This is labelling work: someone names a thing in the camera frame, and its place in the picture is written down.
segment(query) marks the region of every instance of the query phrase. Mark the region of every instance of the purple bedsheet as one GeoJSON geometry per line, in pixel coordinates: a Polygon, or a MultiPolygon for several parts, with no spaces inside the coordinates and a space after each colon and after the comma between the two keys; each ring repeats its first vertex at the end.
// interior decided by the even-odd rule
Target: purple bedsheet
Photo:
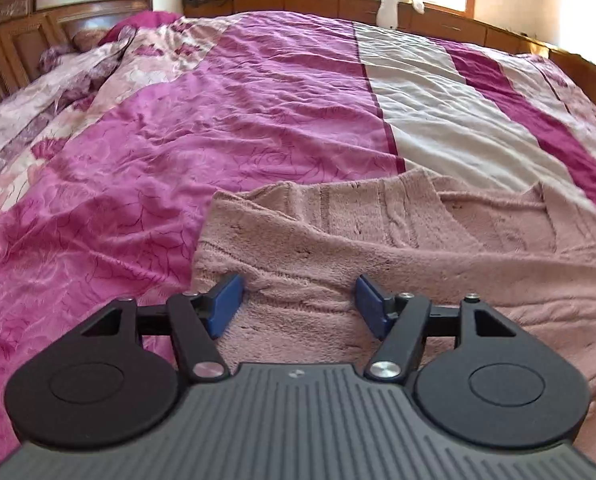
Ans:
{"type": "Polygon", "coordinates": [[[282,27],[244,17],[225,33],[203,23],[182,36],[141,30],[142,47],[89,113],[104,108],[107,86],[116,97],[127,81],[163,82],[70,140],[0,215],[0,460],[17,445],[2,404],[11,373],[114,297],[146,304],[188,288],[216,189],[403,168],[351,23],[287,16],[282,27]],[[156,74],[159,57],[180,73],[156,74]]]}

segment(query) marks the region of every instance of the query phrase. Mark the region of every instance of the knit sweater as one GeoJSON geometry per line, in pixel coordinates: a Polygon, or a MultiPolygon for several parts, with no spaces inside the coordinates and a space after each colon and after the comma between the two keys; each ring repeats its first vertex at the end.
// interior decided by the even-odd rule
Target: knit sweater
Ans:
{"type": "MultiPolygon", "coordinates": [[[[247,289],[219,342],[230,365],[364,365],[378,342],[352,301],[362,273],[435,304],[476,291],[587,377],[594,402],[576,445],[596,461],[596,213],[556,189],[476,190],[412,171],[217,192],[194,289],[208,290],[225,272],[241,273],[247,289]]],[[[449,347],[429,339],[427,359],[449,347]]]]}

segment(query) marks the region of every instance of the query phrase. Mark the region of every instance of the pink sweater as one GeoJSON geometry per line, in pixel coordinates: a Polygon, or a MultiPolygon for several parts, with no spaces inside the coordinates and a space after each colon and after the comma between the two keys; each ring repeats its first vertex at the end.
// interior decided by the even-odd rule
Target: pink sweater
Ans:
{"type": "MultiPolygon", "coordinates": [[[[219,343],[232,365],[363,365],[377,341],[351,301],[362,272],[436,304],[475,290],[588,378],[594,402],[576,445],[596,461],[596,213],[552,187],[475,190],[412,171],[218,192],[195,253],[195,290],[232,271],[247,288],[219,343]]],[[[427,358],[449,345],[429,339],[427,358]]]]}

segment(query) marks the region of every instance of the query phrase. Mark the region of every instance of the magenta pillow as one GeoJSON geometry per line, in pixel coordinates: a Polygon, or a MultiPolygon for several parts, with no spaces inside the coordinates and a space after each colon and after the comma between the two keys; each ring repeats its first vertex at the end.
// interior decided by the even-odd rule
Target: magenta pillow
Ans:
{"type": "Polygon", "coordinates": [[[160,25],[171,25],[175,20],[182,18],[182,14],[175,12],[165,12],[164,10],[143,10],[138,14],[125,18],[122,22],[118,22],[114,25],[107,35],[100,40],[98,46],[102,46],[105,43],[111,43],[112,41],[118,40],[118,34],[123,30],[123,27],[130,25],[135,28],[158,28],[160,25]]]}

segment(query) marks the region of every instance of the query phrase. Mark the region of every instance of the bed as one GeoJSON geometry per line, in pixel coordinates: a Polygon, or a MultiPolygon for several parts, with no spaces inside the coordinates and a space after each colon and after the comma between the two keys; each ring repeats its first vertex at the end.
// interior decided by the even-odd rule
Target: bed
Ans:
{"type": "Polygon", "coordinates": [[[542,57],[291,12],[123,26],[150,8],[0,0],[0,461],[11,373],[111,298],[187,290],[217,189],[426,168],[596,211],[596,107],[542,57]]]}

